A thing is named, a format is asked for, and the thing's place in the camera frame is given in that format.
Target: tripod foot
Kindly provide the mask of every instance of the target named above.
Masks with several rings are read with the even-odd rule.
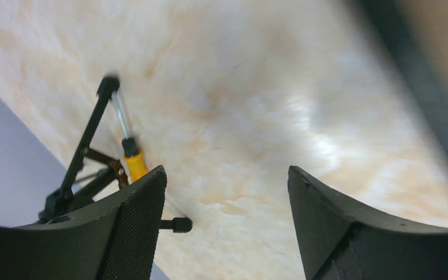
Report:
[[[189,218],[173,218],[161,220],[159,229],[172,229],[174,233],[187,233],[193,228],[193,222]]]

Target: gray floor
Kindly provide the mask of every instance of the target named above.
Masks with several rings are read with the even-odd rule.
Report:
[[[0,226],[33,223],[65,169],[0,100]],[[152,280],[168,277],[156,265]]]

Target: yellow handle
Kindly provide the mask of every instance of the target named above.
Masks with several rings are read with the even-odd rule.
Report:
[[[124,160],[128,165],[129,176],[131,177],[132,183],[136,182],[148,173],[148,170],[145,167],[144,157],[141,152],[138,155],[129,158],[124,156]]]

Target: screwdriver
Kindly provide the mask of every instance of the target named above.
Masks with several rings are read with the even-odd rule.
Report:
[[[121,141],[122,148],[124,150],[124,160],[128,166],[129,176],[131,182],[134,183],[146,173],[148,173],[145,167],[144,157],[141,149],[138,147],[135,138],[130,136],[126,122],[124,121],[123,111],[121,109],[121,104],[118,99],[118,92],[114,92],[111,96],[111,102],[116,110],[116,115],[121,123],[122,134],[124,136]]]

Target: marble surface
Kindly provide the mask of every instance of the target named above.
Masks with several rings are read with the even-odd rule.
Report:
[[[161,232],[158,266],[302,279],[289,165],[448,227],[448,165],[369,38],[342,1],[0,1],[0,98],[68,165],[118,73],[146,162],[168,173],[164,216],[195,222]],[[92,146],[120,156],[120,139],[108,108]]]

